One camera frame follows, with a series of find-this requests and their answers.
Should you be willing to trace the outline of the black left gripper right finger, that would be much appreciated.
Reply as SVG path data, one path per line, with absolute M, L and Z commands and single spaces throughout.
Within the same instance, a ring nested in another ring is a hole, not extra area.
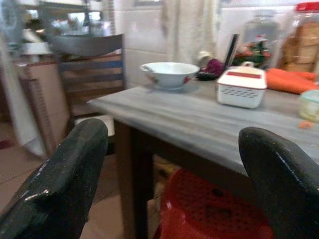
M 239 132 L 240 157 L 278 239 L 319 237 L 319 166 L 297 144 L 271 131 Z

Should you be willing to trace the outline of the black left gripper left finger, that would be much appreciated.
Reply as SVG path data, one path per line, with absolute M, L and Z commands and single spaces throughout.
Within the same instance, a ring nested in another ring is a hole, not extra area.
M 108 129 L 101 120 L 76 125 L 1 212 L 1 238 L 80 238 L 107 148 Z

